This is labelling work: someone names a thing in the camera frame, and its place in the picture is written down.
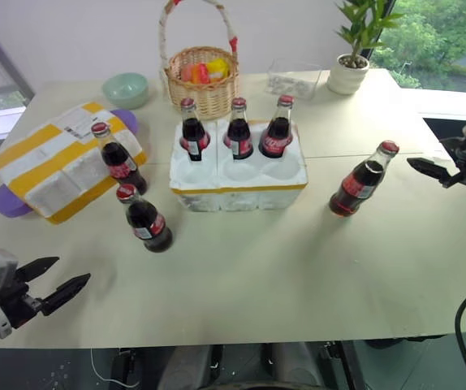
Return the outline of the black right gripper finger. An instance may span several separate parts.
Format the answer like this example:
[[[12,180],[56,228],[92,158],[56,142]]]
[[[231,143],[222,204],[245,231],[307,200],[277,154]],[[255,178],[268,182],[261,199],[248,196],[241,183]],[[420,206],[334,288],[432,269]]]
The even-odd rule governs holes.
[[[441,167],[426,158],[407,158],[408,164],[425,176],[449,176],[445,167]]]
[[[433,167],[429,170],[427,175],[436,179],[445,189],[448,189],[461,181],[460,172],[451,175],[444,167]]]

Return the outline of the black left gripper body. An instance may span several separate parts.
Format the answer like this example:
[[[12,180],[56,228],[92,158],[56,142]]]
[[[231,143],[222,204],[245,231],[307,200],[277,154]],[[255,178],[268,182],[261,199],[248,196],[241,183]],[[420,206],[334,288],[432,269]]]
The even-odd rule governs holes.
[[[41,312],[42,302],[29,294],[28,279],[21,272],[0,288],[0,306],[12,328],[18,329]]]

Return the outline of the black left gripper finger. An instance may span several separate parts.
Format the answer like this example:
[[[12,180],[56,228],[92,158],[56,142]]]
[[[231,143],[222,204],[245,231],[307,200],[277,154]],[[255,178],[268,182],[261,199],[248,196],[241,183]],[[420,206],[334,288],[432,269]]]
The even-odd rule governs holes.
[[[23,283],[30,282],[45,274],[57,261],[59,257],[38,258],[30,263],[19,267],[15,271],[15,278]]]
[[[59,286],[47,298],[41,300],[40,312],[44,316],[51,315],[57,309],[72,300],[88,283],[90,273],[78,275]]]

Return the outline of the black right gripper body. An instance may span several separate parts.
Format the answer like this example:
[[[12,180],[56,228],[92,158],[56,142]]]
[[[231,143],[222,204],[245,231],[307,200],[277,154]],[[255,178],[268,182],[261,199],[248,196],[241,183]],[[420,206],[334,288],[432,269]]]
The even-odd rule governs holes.
[[[458,168],[458,172],[456,173],[458,182],[466,185],[466,160],[458,153],[460,144],[460,137],[450,137],[448,139],[448,153],[452,157],[455,166]]]

